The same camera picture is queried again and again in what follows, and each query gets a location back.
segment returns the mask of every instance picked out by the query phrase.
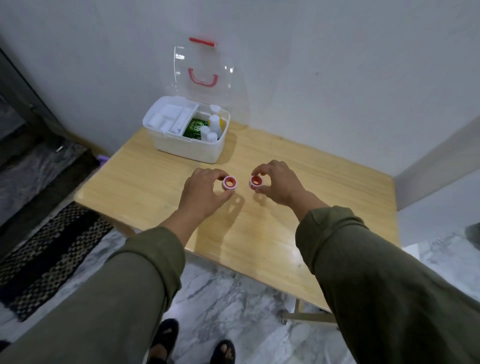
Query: green sleeve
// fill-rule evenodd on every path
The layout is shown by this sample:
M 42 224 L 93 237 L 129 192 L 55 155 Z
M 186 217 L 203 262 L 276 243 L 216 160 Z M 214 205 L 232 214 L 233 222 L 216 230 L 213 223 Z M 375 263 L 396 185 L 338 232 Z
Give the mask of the green sleeve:
M 480 304 L 350 209 L 310 211 L 296 244 L 358 363 L 480 361 Z
M 155 228 L 129 238 L 81 288 L 0 354 L 0 363 L 141 363 L 180 289 L 185 253 Z

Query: white plastic box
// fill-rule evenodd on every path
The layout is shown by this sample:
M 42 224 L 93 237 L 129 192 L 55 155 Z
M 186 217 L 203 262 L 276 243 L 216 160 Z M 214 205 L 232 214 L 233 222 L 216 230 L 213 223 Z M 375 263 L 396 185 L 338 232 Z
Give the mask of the white plastic box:
M 176 135 L 171 132 L 162 132 L 157 128 L 149 125 L 151 118 L 162 110 L 165 105 L 182 106 L 186 102 L 191 102 L 184 97 L 179 96 L 163 96 L 155 104 L 152 105 L 143 119 L 143 125 L 147 128 L 148 133 L 152 136 L 153 146 L 158 150 L 175 154 L 180 157 L 199 160 L 205 163 L 215 163 L 222 153 L 225 139 L 227 136 L 228 126 L 230 124 L 230 114 L 222 109 L 219 113 L 220 118 L 226 123 L 225 129 L 220 139 L 214 143 L 204 142 L 203 140 L 191 139 L 185 136 Z M 207 121 L 211 115 L 210 105 L 197 102 L 198 109 L 193 114 L 193 118 Z
M 171 96 L 161 97 L 151 106 L 143 119 L 143 126 L 152 136 L 156 149 L 215 163 L 222 153 L 230 125 L 230 113 L 224 107 L 231 105 L 233 61 L 218 52 L 212 42 L 182 39 L 185 45 L 174 46 L 173 72 L 161 70 L 164 89 Z M 219 116 L 225 126 L 219 139 L 207 142 L 184 137 L 192 118 L 209 119 L 212 115 L 210 105 L 221 106 Z M 171 129 L 171 123 L 187 117 L 189 120 L 183 124 L 180 133 L 175 134 L 179 129 L 176 126 Z

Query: green package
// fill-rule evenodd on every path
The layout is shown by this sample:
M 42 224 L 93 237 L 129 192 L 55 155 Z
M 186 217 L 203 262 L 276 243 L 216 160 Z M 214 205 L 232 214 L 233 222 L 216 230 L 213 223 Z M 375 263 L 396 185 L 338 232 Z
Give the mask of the green package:
M 200 136 L 200 128 L 204 125 L 208 126 L 208 121 L 192 119 L 190 124 L 188 124 L 187 129 L 185 129 L 183 136 L 192 139 L 201 139 L 202 137 Z

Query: black sandal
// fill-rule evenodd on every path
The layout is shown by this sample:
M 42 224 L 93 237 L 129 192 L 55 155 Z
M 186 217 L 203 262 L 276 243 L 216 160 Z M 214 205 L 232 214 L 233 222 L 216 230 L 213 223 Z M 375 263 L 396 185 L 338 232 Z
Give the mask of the black sandal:
M 230 349 L 232 357 L 226 358 L 225 353 L 220 349 L 222 345 L 227 346 L 227 350 Z M 222 340 L 220 341 L 215 350 L 213 350 L 212 358 L 210 359 L 210 364 L 235 364 L 235 346 L 233 346 L 233 342 L 230 340 Z
M 150 348 L 154 347 L 155 345 L 162 344 L 167 351 L 168 360 L 170 354 L 173 351 L 173 348 L 175 347 L 175 343 L 177 342 L 179 329 L 179 322 L 174 318 L 167 318 L 166 320 L 162 321 L 158 326 L 158 330 L 155 334 L 155 337 L 153 338 L 153 342 L 152 345 L 150 345 Z M 151 364 L 155 364 L 164 363 L 166 362 L 166 360 L 162 360 L 159 358 L 150 358 L 148 362 Z

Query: person's right hand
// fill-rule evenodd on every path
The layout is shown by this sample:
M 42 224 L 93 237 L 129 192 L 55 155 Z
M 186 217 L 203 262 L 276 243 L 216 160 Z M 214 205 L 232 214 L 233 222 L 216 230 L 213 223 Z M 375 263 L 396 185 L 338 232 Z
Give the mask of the person's right hand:
M 290 207 L 298 220 L 313 209 L 328 207 L 315 194 L 303 188 L 300 180 L 285 162 L 272 160 L 270 163 L 261 164 L 252 172 L 252 176 L 268 174 L 272 181 L 271 186 L 262 185 L 255 189 L 255 193 L 264 194 L 276 203 Z
M 270 197 L 280 205 L 290 206 L 296 195 L 305 192 L 295 172 L 283 161 L 272 160 L 267 164 L 261 164 L 252 172 L 252 176 L 257 174 L 262 176 L 268 174 L 272 185 L 262 185 L 255 192 Z

